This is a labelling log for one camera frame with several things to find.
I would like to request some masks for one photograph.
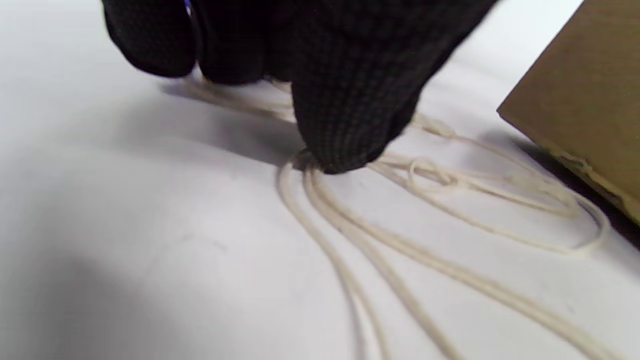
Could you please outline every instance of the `cardboard edge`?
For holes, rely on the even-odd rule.
[[[581,178],[611,204],[614,204],[637,225],[640,225],[639,199],[625,193],[622,189],[618,188],[615,184],[612,184],[605,177],[600,175],[597,171],[593,170],[586,161],[569,154],[562,147],[558,146],[558,144],[546,139],[543,135],[525,125],[524,122],[513,120],[515,118],[508,114],[508,111],[505,111],[502,105],[498,109],[498,114],[503,120],[520,130],[525,136],[529,137],[534,143],[547,151],[564,167]]]

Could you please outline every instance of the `white string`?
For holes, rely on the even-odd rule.
[[[209,101],[211,97],[200,96]],[[234,108],[244,108],[254,110],[257,107],[247,106],[245,104],[235,104]],[[385,154],[377,162],[370,164],[369,168],[377,173],[387,177],[391,181],[397,183],[409,192],[413,193],[420,199],[440,208],[441,210],[457,217],[470,225],[512,238],[520,243],[530,245],[539,249],[555,252],[558,254],[574,255],[585,254],[595,249],[605,240],[605,235],[610,229],[608,218],[598,209],[592,202],[582,197],[578,193],[567,189],[556,180],[545,177],[535,169],[531,168],[524,162],[517,160],[505,152],[490,147],[487,144],[477,142],[473,139],[465,138],[457,135],[451,128],[441,122],[429,120],[423,115],[417,115],[412,127],[421,128],[430,133],[449,138],[451,140],[459,140],[480,146],[488,151],[494,152],[503,158],[517,164],[527,172],[526,177],[518,176],[496,176],[493,174],[485,174],[479,172],[464,172],[459,170],[451,170],[437,165],[435,162],[426,159],[408,159],[397,154]],[[315,227],[304,211],[297,205],[294,196],[290,190],[290,175],[294,161],[300,163],[299,154],[296,159],[288,162],[281,170],[278,180],[278,189],[284,204],[289,211],[298,220],[298,222],[307,230],[308,234],[319,245],[323,252],[331,261],[338,277],[345,284],[345,289],[354,299],[357,299],[363,305],[367,316],[371,319],[374,328],[374,334],[380,348],[382,358],[390,359],[387,340],[382,329],[380,320],[375,312],[371,302],[362,290],[355,276],[340,257],[339,253],[324,237],[317,227]],[[405,170],[406,177],[400,176],[394,169]],[[353,211],[341,204],[335,196],[327,189],[322,182],[322,172],[317,164],[312,160],[307,160],[303,167],[303,187],[311,205],[320,213],[326,221],[340,231],[348,240],[357,246],[362,253],[374,265],[381,276],[386,280],[394,293],[403,302],[410,314],[416,319],[422,330],[434,341],[435,345],[441,353],[450,360],[463,360],[464,357],[456,349],[456,347],[440,332],[437,325],[422,309],[419,302],[415,299],[411,291],[404,284],[402,278],[398,276],[393,268],[386,262],[382,254],[372,244],[370,239],[376,240],[391,249],[404,254],[410,259],[432,268],[441,274],[448,276],[450,279],[458,281],[493,300],[523,314],[531,320],[546,327],[548,330],[556,333],[559,337],[566,340],[569,344],[581,351],[588,359],[591,360],[622,360],[622,357],[616,355],[613,351],[602,345],[597,339],[594,339],[586,332],[572,325],[568,320],[553,312],[541,307],[532,300],[527,299],[523,295],[513,292],[503,285],[485,277],[482,277],[470,270],[463,268],[457,264],[451,263],[429,250],[418,246],[414,242],[403,238],[401,235],[392,233],[382,227],[372,225],[363,218],[356,215]],[[421,186],[416,177],[424,177],[441,184],[438,187],[425,188]],[[535,191],[540,194],[554,198],[560,202],[562,208],[553,208],[546,204],[536,202],[531,199],[516,195],[505,190],[489,186],[482,181],[492,180],[503,183],[509,183],[519,186],[523,189]],[[471,189],[489,195],[496,196],[500,199],[508,200],[516,204],[527,206],[529,208],[555,213],[561,216],[575,216],[579,207],[584,208],[599,225],[599,231],[594,240],[591,240],[577,248],[567,249],[556,245],[543,243],[536,240],[530,240],[507,233],[503,230],[482,224],[467,215],[457,212],[455,209],[449,208],[441,202],[435,200],[430,193],[451,191],[458,188]]]

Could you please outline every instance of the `cardboard box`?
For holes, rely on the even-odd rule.
[[[640,224],[639,0],[585,0],[498,112]]]

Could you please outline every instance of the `white table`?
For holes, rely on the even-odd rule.
[[[421,108],[522,154],[495,108],[577,3],[498,6]],[[300,146],[292,126],[136,72],[109,42],[97,1],[6,0],[0,44],[0,359],[353,358],[335,274],[276,193],[277,165]],[[509,166],[416,132],[394,148],[448,165]],[[366,170],[329,182],[367,218],[640,358],[640,256],[617,234],[587,259],[566,259],[469,227]],[[594,229],[586,217],[452,201],[565,245]],[[395,357],[440,359],[362,256],[328,234],[381,309]],[[582,359],[522,316],[389,256],[469,359]]]

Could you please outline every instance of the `gloved hand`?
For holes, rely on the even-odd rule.
[[[411,121],[422,87],[496,0],[102,0],[140,70],[214,83],[292,81],[298,128],[325,172],[365,166]]]

